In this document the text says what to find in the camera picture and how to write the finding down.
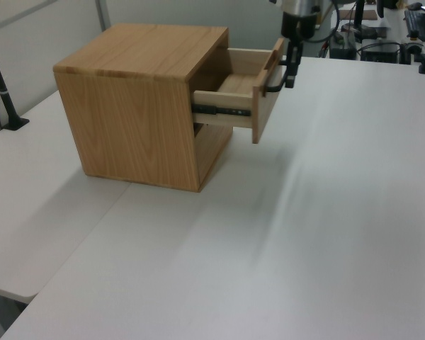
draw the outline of drawer front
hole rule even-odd
[[[190,84],[193,122],[246,127],[258,143],[278,97],[265,88],[280,82],[282,56],[283,39],[272,51],[218,48]]]

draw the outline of keyboard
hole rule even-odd
[[[425,41],[425,13],[418,11],[404,11],[406,26],[410,36],[413,30],[419,32],[419,39]]]

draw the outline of cabinet top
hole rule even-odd
[[[228,28],[121,23],[54,66],[54,72],[187,81]]]

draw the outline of wood grain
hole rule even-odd
[[[200,184],[206,180],[217,158],[229,142],[233,127],[204,125],[195,137]]]
[[[228,28],[117,24],[54,66],[54,72],[188,81]]]
[[[253,74],[230,74],[219,87],[217,92],[252,95],[252,86],[256,76]]]
[[[252,142],[258,144],[264,128],[276,104],[279,93],[266,93],[268,83],[279,84],[282,79],[282,68],[278,61],[283,56],[283,39],[279,39],[271,55],[265,62],[264,69],[257,76],[253,88],[252,102]]]
[[[258,75],[271,51],[216,48],[200,72]]]
[[[191,100],[195,104],[219,106],[221,108],[252,109],[252,97],[250,94],[195,91],[191,95]]]
[[[187,84],[55,78],[86,174],[198,190]]]

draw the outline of desk in background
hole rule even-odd
[[[57,93],[0,132],[0,295],[29,303],[129,186],[81,170]]]
[[[132,184],[14,339],[425,339],[425,76],[305,58],[260,144]]]
[[[421,2],[425,5],[425,1],[415,1],[415,0],[409,0],[406,1],[408,4],[413,4],[414,2]],[[344,5],[341,9],[352,9],[353,4],[347,4]],[[365,9],[373,9],[376,11],[376,5],[365,5]],[[384,8],[384,19],[382,20],[382,23],[388,24],[389,28],[387,29],[387,37],[383,38],[384,40],[393,40],[395,42],[402,43],[404,40],[407,39],[408,36],[408,29],[406,25],[406,21],[404,20],[404,11],[405,9],[388,9]],[[341,29],[342,25],[346,23],[347,21],[342,20],[340,22],[339,30]],[[336,14],[335,11],[333,11],[331,16],[331,28],[335,27],[336,23]],[[423,42],[424,48],[422,53],[425,53],[425,42]]]

